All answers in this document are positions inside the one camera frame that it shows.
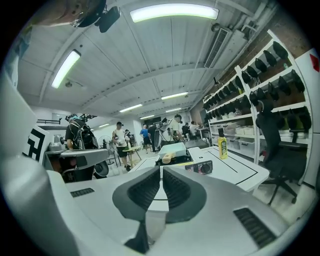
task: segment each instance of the yellow bottle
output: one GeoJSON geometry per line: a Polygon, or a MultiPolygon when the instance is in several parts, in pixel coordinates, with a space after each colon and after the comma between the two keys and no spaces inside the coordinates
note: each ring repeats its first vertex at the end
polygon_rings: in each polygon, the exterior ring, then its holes
{"type": "Polygon", "coordinates": [[[228,150],[227,150],[227,139],[224,135],[224,129],[219,128],[219,138],[218,138],[218,146],[219,146],[219,153],[220,159],[226,159],[228,157],[228,150]]]}

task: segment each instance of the table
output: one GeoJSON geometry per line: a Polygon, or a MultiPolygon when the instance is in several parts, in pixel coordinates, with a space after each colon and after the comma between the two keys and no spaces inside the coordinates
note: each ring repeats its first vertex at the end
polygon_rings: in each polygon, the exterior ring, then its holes
{"type": "Polygon", "coordinates": [[[208,127],[205,127],[205,128],[197,128],[198,131],[200,131],[200,136],[201,136],[201,140],[203,139],[203,136],[202,136],[202,131],[204,130],[209,130],[208,127]]]}
{"type": "Polygon", "coordinates": [[[186,149],[191,149],[198,147],[200,149],[208,148],[209,145],[202,139],[195,139],[195,140],[189,140],[189,141],[184,141],[184,146],[186,149]]]}
{"type": "Polygon", "coordinates": [[[129,152],[129,157],[130,157],[130,162],[131,162],[131,167],[133,168],[134,167],[134,162],[132,161],[132,151],[135,151],[137,156],[141,159],[140,155],[138,154],[138,150],[141,149],[141,146],[133,146],[129,149],[126,149],[126,150],[123,150],[123,152],[129,152]]]}
{"type": "MultiPolygon", "coordinates": [[[[237,185],[247,192],[253,193],[254,189],[264,182],[268,176],[269,171],[262,166],[259,166],[249,160],[246,160],[232,152],[228,151],[226,159],[220,159],[219,149],[217,146],[211,146],[200,149],[193,147],[188,149],[193,163],[199,163],[211,160],[213,163],[212,173],[206,175],[210,177],[224,180],[237,185]]],[[[159,156],[149,157],[140,161],[130,172],[138,172],[144,168],[155,166],[155,162],[159,156]]],[[[185,166],[171,165],[175,168],[185,169],[185,166]]],[[[160,182],[160,189],[153,199],[148,211],[153,212],[167,212],[169,210],[167,195],[160,182]]]]}

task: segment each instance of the black vent grille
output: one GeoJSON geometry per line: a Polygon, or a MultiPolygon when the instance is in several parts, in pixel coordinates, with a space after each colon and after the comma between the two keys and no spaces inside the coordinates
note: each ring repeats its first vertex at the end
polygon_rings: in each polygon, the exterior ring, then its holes
{"type": "Polygon", "coordinates": [[[134,184],[128,190],[129,198],[145,211],[148,210],[160,188],[160,171],[134,184]]]}
{"type": "Polygon", "coordinates": [[[190,197],[190,187],[168,171],[163,171],[163,189],[168,198],[169,210],[183,204],[190,197]]]}
{"type": "Polygon", "coordinates": [[[250,209],[242,208],[233,212],[259,248],[266,246],[276,239],[276,236],[250,209]]]}
{"type": "Polygon", "coordinates": [[[76,197],[80,197],[89,193],[95,192],[92,188],[88,187],[88,188],[84,188],[84,189],[80,189],[77,191],[72,191],[70,192],[71,196],[76,198],[76,197]]]}

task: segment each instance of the table leg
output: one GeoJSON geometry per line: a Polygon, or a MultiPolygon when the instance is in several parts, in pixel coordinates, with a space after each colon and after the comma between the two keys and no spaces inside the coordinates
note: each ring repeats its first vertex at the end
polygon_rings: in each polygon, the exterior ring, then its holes
{"type": "Polygon", "coordinates": [[[138,157],[140,158],[140,160],[142,161],[140,155],[138,154],[138,150],[135,150],[136,154],[138,155],[138,157]]]}
{"type": "Polygon", "coordinates": [[[130,161],[131,161],[131,168],[133,168],[134,162],[132,161],[132,150],[130,151],[130,161]]]}

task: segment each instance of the fluorescent ceiling light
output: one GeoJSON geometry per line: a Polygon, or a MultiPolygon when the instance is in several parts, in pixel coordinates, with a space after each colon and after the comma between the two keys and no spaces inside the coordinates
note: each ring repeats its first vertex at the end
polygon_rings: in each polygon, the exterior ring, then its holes
{"type": "Polygon", "coordinates": [[[104,125],[100,125],[99,126],[99,128],[101,128],[101,127],[105,127],[105,126],[108,126],[109,124],[108,123],[106,123],[106,124],[104,124],[104,125]]]}
{"type": "Polygon", "coordinates": [[[51,84],[53,88],[58,88],[60,86],[62,80],[65,78],[76,61],[79,60],[80,56],[81,54],[76,50],[70,52],[69,56],[65,59],[60,69],[56,73],[55,78],[53,79],[53,82],[51,84]]]}
{"type": "Polygon", "coordinates": [[[188,92],[177,93],[177,94],[161,97],[161,100],[171,99],[174,97],[179,97],[179,96],[183,96],[183,95],[187,95],[187,94],[188,94],[188,92]]]}
{"type": "Polygon", "coordinates": [[[125,112],[125,111],[128,111],[128,110],[133,110],[133,109],[138,108],[138,107],[142,107],[142,104],[138,104],[138,105],[135,105],[135,106],[131,106],[131,107],[122,109],[122,110],[120,110],[120,112],[122,113],[122,112],[125,112]]]}
{"type": "Polygon", "coordinates": [[[219,10],[190,3],[165,3],[130,11],[134,23],[165,16],[198,16],[216,20],[219,10]]]}
{"type": "Polygon", "coordinates": [[[173,112],[173,111],[177,111],[177,110],[180,110],[180,109],[181,109],[181,107],[175,108],[175,109],[171,109],[171,110],[167,110],[166,113],[168,113],[168,112],[173,112]]]}
{"type": "Polygon", "coordinates": [[[145,116],[145,117],[141,117],[140,119],[147,119],[147,118],[153,118],[155,115],[148,115],[148,116],[145,116]]]}

